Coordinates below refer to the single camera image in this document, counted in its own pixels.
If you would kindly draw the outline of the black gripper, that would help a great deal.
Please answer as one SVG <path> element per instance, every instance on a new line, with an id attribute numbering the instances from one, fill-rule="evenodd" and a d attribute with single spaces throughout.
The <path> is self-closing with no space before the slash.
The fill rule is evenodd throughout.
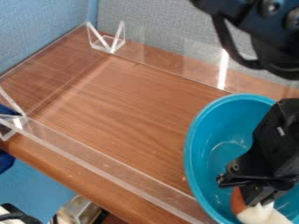
<path id="1" fill-rule="evenodd" d="M 240 187 L 248 207 L 297 205 L 299 146 L 221 146 L 217 165 L 218 187 Z"/>

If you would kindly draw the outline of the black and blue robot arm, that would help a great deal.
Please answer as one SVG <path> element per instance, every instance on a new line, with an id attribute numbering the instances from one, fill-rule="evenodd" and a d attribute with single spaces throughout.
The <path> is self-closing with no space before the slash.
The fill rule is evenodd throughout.
<path id="1" fill-rule="evenodd" d="M 299 0 L 189 1 L 209 14 L 220 45 L 242 67 L 299 81 Z M 252 137 L 217 176 L 249 207 L 269 204 L 299 183 L 299 98 L 273 104 Z"/>

